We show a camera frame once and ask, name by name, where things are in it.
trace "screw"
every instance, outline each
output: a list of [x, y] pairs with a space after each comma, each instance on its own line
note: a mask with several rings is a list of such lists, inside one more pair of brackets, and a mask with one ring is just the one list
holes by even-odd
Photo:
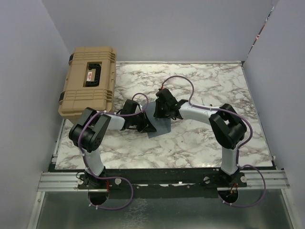
[[119, 179], [119, 178], [116, 178], [116, 179], [114, 180], [114, 182], [115, 182], [116, 185], [119, 185], [119, 184], [122, 182], [122, 180]]
[[205, 177], [205, 178], [203, 178], [203, 181], [204, 181], [206, 184], [209, 184], [209, 183], [210, 183], [210, 178], [209, 178], [209, 177]]
[[242, 176], [242, 177], [240, 178], [240, 180], [241, 180], [241, 182], [243, 182], [243, 183], [246, 183], [246, 182], [247, 182], [247, 178], [246, 178], [245, 176]]
[[77, 184], [82, 185], [83, 183], [84, 183], [83, 180], [81, 180], [81, 179], [78, 179], [78, 180], [77, 180]]

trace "white wall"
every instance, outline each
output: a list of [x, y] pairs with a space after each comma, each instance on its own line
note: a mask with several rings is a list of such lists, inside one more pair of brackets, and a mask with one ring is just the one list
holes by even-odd
[[0, 227], [26, 228], [61, 123], [69, 54], [40, 0], [0, 7]]
[[69, 52], [111, 45], [119, 61], [243, 61], [272, 0], [42, 0]]
[[271, 153], [305, 225], [305, 1], [280, 0], [244, 70]]

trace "robotic arm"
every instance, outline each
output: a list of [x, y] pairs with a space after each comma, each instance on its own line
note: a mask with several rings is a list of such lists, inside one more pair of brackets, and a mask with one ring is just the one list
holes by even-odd
[[237, 147], [244, 139], [247, 127], [235, 115], [213, 111], [213, 108], [221, 108], [236, 113], [231, 105], [201, 106], [207, 109], [192, 107], [187, 100], [177, 101], [167, 88], [161, 89], [156, 96], [155, 118], [191, 119], [211, 125], [217, 142], [222, 146], [221, 170], [229, 176], [239, 171]]

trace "white marble surface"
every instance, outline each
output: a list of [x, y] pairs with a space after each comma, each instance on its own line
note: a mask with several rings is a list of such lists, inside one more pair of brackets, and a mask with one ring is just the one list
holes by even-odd
[[[172, 75], [183, 75], [193, 82], [193, 103], [202, 104], [203, 101], [213, 106], [228, 103], [248, 119], [254, 136], [241, 148], [241, 165], [272, 165], [239, 64], [119, 64], [114, 110], [121, 109], [125, 100], [137, 92], [147, 94], [150, 101], [155, 100], [163, 80]], [[169, 80], [165, 87], [177, 100], [188, 99], [191, 93], [189, 83], [179, 78]], [[71, 127], [71, 122], [66, 121], [56, 169], [84, 169], [79, 150], [68, 138]], [[100, 150], [107, 168], [219, 167], [222, 160], [221, 146], [211, 127], [191, 120], [172, 121], [172, 131], [155, 138], [134, 130], [107, 131]]]

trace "black case handle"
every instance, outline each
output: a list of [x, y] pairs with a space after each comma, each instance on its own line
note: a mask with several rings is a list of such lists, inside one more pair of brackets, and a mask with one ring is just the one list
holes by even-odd
[[100, 78], [101, 78], [101, 66], [99, 63], [90, 63], [89, 70], [95, 69], [95, 76], [94, 81], [86, 81], [85, 87], [97, 87], [100, 85]]

